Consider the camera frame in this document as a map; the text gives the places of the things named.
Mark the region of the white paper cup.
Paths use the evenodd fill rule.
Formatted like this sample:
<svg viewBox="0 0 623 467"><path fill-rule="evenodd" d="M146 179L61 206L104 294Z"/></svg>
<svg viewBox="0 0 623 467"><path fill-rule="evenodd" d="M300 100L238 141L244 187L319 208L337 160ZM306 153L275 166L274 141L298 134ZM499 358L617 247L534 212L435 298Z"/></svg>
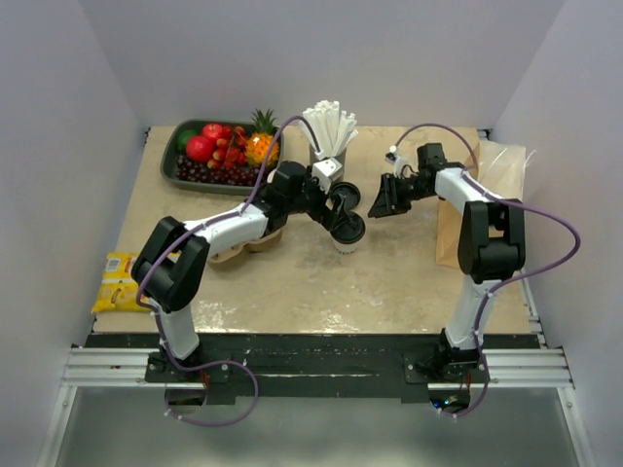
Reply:
<svg viewBox="0 0 623 467"><path fill-rule="evenodd" d="M337 238L333 239L333 245L335 249L341 255L350 255L354 253L356 249L358 248L360 242L361 242L360 238L355 239L355 240L346 240L346 241L340 241Z"/></svg>

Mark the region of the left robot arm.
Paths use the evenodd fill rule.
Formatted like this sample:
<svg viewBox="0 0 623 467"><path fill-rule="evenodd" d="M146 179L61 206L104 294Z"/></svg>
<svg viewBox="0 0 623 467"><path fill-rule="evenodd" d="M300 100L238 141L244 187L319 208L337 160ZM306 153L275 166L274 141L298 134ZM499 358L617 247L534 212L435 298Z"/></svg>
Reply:
<svg viewBox="0 0 623 467"><path fill-rule="evenodd" d="M168 357L166 367L178 380L191 381L202 369L190 304L208 259L270 236L294 214L308 215L338 247L352 251L365 233L365 223L349 209L344 195L331 188L338 168L335 163L324 169L320 163L285 162L270 181L229 211L196 221L172 217L159 221L130 276L138 285L138 305L155 316L160 346Z"/></svg>

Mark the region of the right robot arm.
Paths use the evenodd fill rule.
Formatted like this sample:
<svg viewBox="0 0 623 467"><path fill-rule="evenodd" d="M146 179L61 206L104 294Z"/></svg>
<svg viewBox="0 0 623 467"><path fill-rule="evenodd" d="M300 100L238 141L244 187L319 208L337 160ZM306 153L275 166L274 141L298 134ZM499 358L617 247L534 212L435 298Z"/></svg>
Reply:
<svg viewBox="0 0 623 467"><path fill-rule="evenodd" d="M385 160L392 171L382 175L368 216L404 214L414 201L431 197L448 202L461 215L458 304L432 355L415 365L426 377L454 382L484 363L483 333L497 290L525 264L525 216L518 200L509 206L488 199L485 187L463 164L446 160L441 144L425 144L417 153L418 170L407 176L408 162L396 146L390 147Z"/></svg>

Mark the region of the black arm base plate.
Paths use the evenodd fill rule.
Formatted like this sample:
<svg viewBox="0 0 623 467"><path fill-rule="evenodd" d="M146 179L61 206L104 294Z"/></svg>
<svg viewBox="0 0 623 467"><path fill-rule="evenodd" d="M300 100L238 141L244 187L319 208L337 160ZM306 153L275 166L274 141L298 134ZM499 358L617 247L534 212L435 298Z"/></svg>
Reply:
<svg viewBox="0 0 623 467"><path fill-rule="evenodd" d="M254 395L427 403L457 393L464 401L464 386L487 375L474 357L423 375L419 366L437 342L435 335L202 334L199 350L179 365L154 334L91 335L82 350L106 381L136 371L135 382L204 390L212 405Z"/></svg>

